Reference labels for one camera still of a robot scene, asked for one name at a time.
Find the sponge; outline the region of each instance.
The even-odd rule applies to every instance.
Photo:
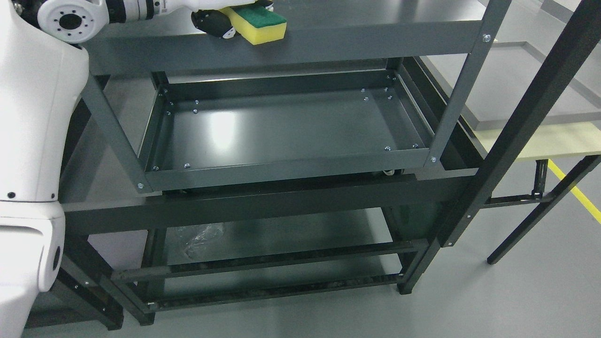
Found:
[[[221,12],[230,18],[236,31],[253,45],[284,38],[286,19],[259,4],[225,7]]]

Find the black metal frame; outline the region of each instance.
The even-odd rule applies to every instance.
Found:
[[[65,269],[70,269],[69,273],[77,281],[90,277],[94,286],[114,297],[141,324],[151,324],[154,312],[157,311],[327,290],[396,283],[400,293],[406,294],[411,293],[438,250],[453,245],[480,209],[539,203],[535,211],[489,258],[490,263],[495,263],[600,161],[599,155],[587,156],[546,195],[546,163],[540,161],[537,163],[535,186],[530,195],[490,198],[501,177],[600,37],[601,3],[583,0],[484,161],[470,143],[469,131],[460,122],[450,135],[451,141],[441,156],[446,170],[428,178],[418,179],[414,175],[374,178],[369,174],[353,174],[223,186],[210,191],[198,189],[191,190],[188,194],[140,197],[119,204],[66,204],[70,236],[66,240]],[[399,76],[414,94],[416,104],[425,118],[435,126],[443,118],[446,97],[437,90],[435,82],[417,60],[405,59],[402,65]],[[473,168],[478,168],[477,173],[474,174]],[[408,238],[403,233],[403,220],[398,217],[398,208],[399,205],[411,203],[434,203],[442,206],[442,210],[436,213],[438,218],[423,237]],[[376,206],[382,207],[392,243],[247,257],[235,262],[220,260],[205,262],[206,266],[195,263],[160,266],[161,243],[164,242],[164,229],[167,227]],[[149,224],[147,221],[151,221],[157,230],[149,233],[144,267],[134,271],[114,272],[110,267],[107,268],[108,265],[102,263],[102,258],[93,248],[79,237],[90,233],[144,229],[146,226],[143,224]],[[156,288],[155,283],[164,278],[390,252],[399,254],[403,265],[399,274],[173,299],[161,299],[152,291]],[[76,269],[69,268],[69,262]],[[135,286],[132,283],[135,280],[143,283]]]

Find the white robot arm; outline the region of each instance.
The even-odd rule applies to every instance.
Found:
[[[67,128],[88,79],[86,41],[109,22],[146,20],[179,7],[219,9],[254,0],[0,0],[0,338],[23,331],[39,292],[56,279],[65,218],[58,180]]]

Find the metal tray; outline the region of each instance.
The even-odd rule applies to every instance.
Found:
[[[404,88],[392,70],[168,84],[139,157],[155,190],[422,167]]]

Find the dark gray metal shelf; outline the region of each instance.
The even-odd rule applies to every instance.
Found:
[[[482,26],[477,0],[279,0],[285,39],[253,46],[207,36],[189,11],[107,26],[84,46],[94,75],[468,53]]]
[[[422,167],[432,136],[402,81],[364,70],[166,84],[140,152],[147,179],[173,190]]]

